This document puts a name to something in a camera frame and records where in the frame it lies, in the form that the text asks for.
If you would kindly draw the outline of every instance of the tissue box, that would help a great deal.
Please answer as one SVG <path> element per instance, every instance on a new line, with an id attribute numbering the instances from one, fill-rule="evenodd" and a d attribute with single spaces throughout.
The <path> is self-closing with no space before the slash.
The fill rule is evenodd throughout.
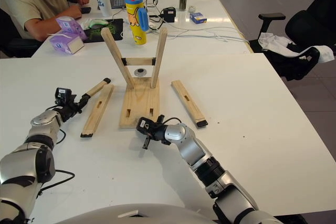
<path id="1" fill-rule="evenodd" d="M 66 52 L 68 54 L 74 54 L 84 46 L 79 35 L 67 32 L 60 32 L 53 35 L 50 42 L 55 50 Z"/>
<path id="2" fill-rule="evenodd" d="M 74 18 L 68 16 L 62 16 L 56 18 L 57 23 L 61 27 L 62 31 L 78 34 L 82 40 L 86 40 L 88 37 L 84 33 L 82 27 L 75 21 Z"/>
<path id="3" fill-rule="evenodd" d="M 206 17 L 202 13 L 190 13 L 190 18 L 196 24 L 206 23 Z"/>

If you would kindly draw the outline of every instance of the black office chair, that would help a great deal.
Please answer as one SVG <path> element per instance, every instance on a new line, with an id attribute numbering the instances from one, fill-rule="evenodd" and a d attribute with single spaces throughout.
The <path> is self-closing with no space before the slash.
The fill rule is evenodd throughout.
<path id="1" fill-rule="evenodd" d="M 0 9 L 0 51 L 8 57 L 30 58 L 42 42 L 22 39 L 10 16 Z"/>
<path id="2" fill-rule="evenodd" d="M 336 55 L 336 0 L 314 0 L 307 10 L 296 13 L 287 23 L 285 32 L 295 43 L 287 48 L 294 52 L 302 52 L 310 46 L 326 45 Z M 259 14 L 263 20 L 260 33 L 265 33 L 273 20 L 283 20 L 282 13 Z M 320 53 L 315 48 L 294 58 L 287 58 L 272 51 L 262 50 L 258 39 L 251 40 L 253 52 L 263 52 L 281 77 L 290 80 L 301 80 L 318 63 Z"/>

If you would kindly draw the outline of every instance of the small blue box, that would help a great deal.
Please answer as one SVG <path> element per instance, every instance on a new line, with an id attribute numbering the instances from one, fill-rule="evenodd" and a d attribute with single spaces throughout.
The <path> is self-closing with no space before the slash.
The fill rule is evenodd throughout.
<path id="1" fill-rule="evenodd" d="M 196 24 L 206 23 L 206 17 L 202 13 L 190 13 L 190 18 Z"/>

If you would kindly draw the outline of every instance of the yellow cup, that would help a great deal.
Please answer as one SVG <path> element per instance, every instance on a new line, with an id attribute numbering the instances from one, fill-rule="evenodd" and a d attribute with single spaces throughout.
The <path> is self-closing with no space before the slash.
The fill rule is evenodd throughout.
<path id="1" fill-rule="evenodd" d="M 125 0 L 128 20 L 137 45 L 146 43 L 146 31 L 149 29 L 147 12 L 143 0 Z"/>

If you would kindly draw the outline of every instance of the computer mouse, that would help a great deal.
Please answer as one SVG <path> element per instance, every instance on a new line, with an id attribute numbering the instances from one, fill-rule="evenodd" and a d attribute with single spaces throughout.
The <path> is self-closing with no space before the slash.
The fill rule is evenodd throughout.
<path id="1" fill-rule="evenodd" d="M 102 28 L 106 26 L 109 22 L 104 20 L 104 19 L 93 19 L 91 20 L 89 27 L 91 29 L 97 29 L 97 28 Z"/>

